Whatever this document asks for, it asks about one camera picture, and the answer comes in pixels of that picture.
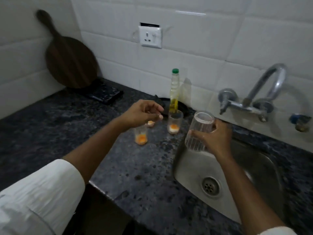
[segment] upside-down glass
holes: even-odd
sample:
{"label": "upside-down glass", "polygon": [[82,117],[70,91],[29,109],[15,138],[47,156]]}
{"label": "upside-down glass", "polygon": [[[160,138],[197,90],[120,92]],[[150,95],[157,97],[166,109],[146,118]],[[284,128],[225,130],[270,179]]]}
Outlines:
{"label": "upside-down glass", "polygon": [[[198,130],[205,133],[210,133],[212,131],[212,125],[214,123],[214,116],[206,111],[197,111],[194,114],[193,121],[189,127],[189,130]],[[196,152],[203,151],[205,145],[199,141],[198,139],[190,136],[189,134],[186,136],[185,145],[188,149]]]}
{"label": "upside-down glass", "polygon": [[184,114],[180,110],[168,113],[167,131],[170,134],[178,134]]}
{"label": "upside-down glass", "polygon": [[147,130],[146,125],[134,128],[134,134],[135,134],[135,142],[137,144],[143,145],[148,141],[148,130]]}

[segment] hand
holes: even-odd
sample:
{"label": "hand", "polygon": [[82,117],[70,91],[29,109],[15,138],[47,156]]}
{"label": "hand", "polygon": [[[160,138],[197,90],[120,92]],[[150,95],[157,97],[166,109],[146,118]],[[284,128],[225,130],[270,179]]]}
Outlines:
{"label": "hand", "polygon": [[188,134],[202,141],[218,160],[221,157],[231,155],[230,141],[232,139],[232,129],[229,127],[229,124],[219,119],[215,120],[214,125],[216,129],[211,133],[190,130]]}
{"label": "hand", "polygon": [[162,120],[163,116],[160,112],[164,109],[154,101],[139,100],[134,103],[119,119],[125,124],[127,129],[136,128],[144,125],[148,121]]}

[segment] white wall socket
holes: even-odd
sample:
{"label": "white wall socket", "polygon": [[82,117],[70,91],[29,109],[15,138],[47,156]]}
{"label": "white wall socket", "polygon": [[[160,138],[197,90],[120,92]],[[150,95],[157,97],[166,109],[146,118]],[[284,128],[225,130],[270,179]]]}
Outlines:
{"label": "white wall socket", "polygon": [[141,46],[162,48],[162,29],[160,27],[139,26]]}

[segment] drain strainer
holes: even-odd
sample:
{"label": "drain strainer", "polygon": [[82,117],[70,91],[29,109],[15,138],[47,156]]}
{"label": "drain strainer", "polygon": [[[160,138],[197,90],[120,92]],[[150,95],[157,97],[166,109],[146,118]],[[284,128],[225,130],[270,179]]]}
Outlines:
{"label": "drain strainer", "polygon": [[202,181],[202,188],[209,196],[217,196],[219,194],[219,185],[213,177],[206,177]]}

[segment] cutting board handle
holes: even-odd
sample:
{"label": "cutting board handle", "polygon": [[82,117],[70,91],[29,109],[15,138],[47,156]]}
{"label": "cutting board handle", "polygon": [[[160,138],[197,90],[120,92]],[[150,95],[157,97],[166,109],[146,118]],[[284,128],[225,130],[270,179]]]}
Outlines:
{"label": "cutting board handle", "polygon": [[36,11],[36,17],[37,19],[49,29],[50,33],[53,35],[53,37],[59,37],[60,33],[56,30],[56,28],[53,25],[52,18],[49,15],[48,12],[44,10],[37,10]]}

